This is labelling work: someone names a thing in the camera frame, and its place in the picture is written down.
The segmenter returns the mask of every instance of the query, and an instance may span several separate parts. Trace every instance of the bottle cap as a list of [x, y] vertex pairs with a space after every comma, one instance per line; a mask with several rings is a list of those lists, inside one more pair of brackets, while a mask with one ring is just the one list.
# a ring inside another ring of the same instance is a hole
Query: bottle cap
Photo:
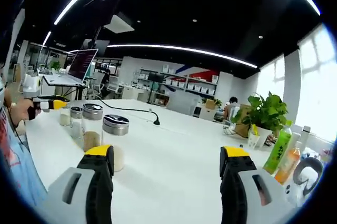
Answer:
[[292, 125], [292, 123], [293, 122], [291, 120], [287, 120], [286, 123], [285, 123], [285, 125], [288, 126], [288, 127], [290, 127]]
[[302, 130], [310, 133], [310, 127], [309, 126], [304, 126]]

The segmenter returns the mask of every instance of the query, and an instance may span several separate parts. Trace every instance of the laptop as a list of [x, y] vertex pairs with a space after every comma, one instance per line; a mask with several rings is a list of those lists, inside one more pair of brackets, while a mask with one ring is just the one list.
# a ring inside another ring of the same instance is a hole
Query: laptop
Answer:
[[49, 86], [84, 86], [84, 78], [97, 52], [98, 49], [79, 50], [67, 75], [44, 75], [43, 78]]

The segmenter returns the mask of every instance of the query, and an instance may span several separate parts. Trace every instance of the window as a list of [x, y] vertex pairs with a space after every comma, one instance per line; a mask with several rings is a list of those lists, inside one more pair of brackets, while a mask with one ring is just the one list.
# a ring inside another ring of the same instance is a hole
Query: window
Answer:
[[283, 99], [284, 72], [284, 56], [282, 55], [261, 68], [256, 92], [263, 98], [271, 92]]
[[336, 138], [337, 63], [328, 30], [321, 25], [299, 43], [301, 96], [296, 124], [327, 141]]

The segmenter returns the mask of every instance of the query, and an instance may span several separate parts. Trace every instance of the metal jar lid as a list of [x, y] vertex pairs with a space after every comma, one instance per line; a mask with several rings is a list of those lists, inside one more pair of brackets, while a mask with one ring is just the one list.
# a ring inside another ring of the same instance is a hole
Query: metal jar lid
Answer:
[[84, 104], [83, 117], [89, 120], [101, 120], [103, 117], [103, 107], [91, 103]]
[[82, 118], [82, 108], [72, 107], [70, 109], [70, 117], [75, 118], [75, 119], [81, 119]]
[[119, 115], [105, 115], [103, 130], [109, 134], [123, 136], [128, 133], [129, 120]]

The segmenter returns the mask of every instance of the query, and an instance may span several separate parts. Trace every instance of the glass jar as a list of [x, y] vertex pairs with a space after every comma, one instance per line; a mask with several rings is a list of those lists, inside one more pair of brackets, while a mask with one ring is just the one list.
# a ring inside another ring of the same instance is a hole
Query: glass jar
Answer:
[[70, 135], [76, 144], [83, 149], [84, 129], [82, 126], [82, 108], [72, 107], [70, 109]]
[[84, 151], [102, 145], [102, 119], [102, 106], [83, 105]]
[[103, 118], [102, 145], [114, 148], [114, 171], [124, 168], [123, 136], [128, 133], [129, 120], [118, 115], [105, 115]]
[[60, 108], [60, 125], [70, 125], [70, 108], [68, 106]]

